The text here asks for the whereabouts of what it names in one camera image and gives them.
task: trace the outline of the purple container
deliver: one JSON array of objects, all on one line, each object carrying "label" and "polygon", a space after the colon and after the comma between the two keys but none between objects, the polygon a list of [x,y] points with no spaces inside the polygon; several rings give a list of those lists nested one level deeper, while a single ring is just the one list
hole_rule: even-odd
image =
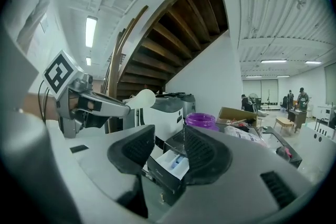
[{"label": "purple container", "polygon": [[187,125],[219,131],[219,128],[215,125],[216,118],[209,114],[190,113],[185,119],[185,122]]}]

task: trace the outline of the desk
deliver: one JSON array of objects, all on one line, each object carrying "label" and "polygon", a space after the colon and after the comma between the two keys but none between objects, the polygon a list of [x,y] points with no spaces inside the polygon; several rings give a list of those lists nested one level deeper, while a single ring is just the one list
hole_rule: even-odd
[{"label": "desk", "polygon": [[296,132],[297,129],[301,128],[302,124],[306,122],[306,117],[307,117],[306,111],[298,112],[297,110],[292,109],[288,111],[288,119],[290,121],[293,121],[296,125],[294,133]]}]

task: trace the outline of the wooden bench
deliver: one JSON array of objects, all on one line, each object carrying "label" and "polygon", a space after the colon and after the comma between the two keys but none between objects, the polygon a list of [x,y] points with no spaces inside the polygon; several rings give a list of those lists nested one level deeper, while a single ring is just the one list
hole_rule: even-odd
[{"label": "wooden bench", "polygon": [[277,117],[277,118],[275,119],[275,124],[274,124],[273,129],[275,128],[275,125],[276,125],[277,123],[279,123],[279,124],[281,125],[280,133],[281,133],[281,131],[282,131],[282,127],[292,127],[292,128],[293,128],[293,126],[294,126],[294,123],[291,122],[289,119],[287,119],[287,118],[283,118],[283,117]]}]

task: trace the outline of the wooden stair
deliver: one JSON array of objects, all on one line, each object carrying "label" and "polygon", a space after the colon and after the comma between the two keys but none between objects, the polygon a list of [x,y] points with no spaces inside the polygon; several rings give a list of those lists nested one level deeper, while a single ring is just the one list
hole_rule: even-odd
[{"label": "wooden stair", "polygon": [[[133,27],[138,19],[132,21]],[[103,93],[123,100],[146,88],[164,90],[168,81],[228,29],[223,0],[166,0],[150,23],[118,74],[107,76]],[[108,84],[113,91],[107,90]]]}]

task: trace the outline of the fluorescent light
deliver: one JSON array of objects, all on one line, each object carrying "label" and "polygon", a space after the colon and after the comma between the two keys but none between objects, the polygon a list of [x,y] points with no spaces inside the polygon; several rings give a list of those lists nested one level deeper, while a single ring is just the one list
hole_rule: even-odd
[{"label": "fluorescent light", "polygon": [[312,64],[314,64],[314,65],[319,65],[319,64],[321,64],[322,62],[320,62],[320,61],[305,61],[305,63],[312,63]]},{"label": "fluorescent light", "polygon": [[90,57],[87,57],[87,58],[86,58],[86,64],[87,64],[88,66],[91,65],[91,58],[90,58]]},{"label": "fluorescent light", "polygon": [[280,60],[262,60],[261,63],[278,63],[278,62],[287,62],[285,59]]},{"label": "fluorescent light", "polygon": [[97,18],[87,17],[86,18],[86,26],[85,26],[85,46],[92,48],[93,46],[93,38],[95,36],[95,29],[97,24]]}]

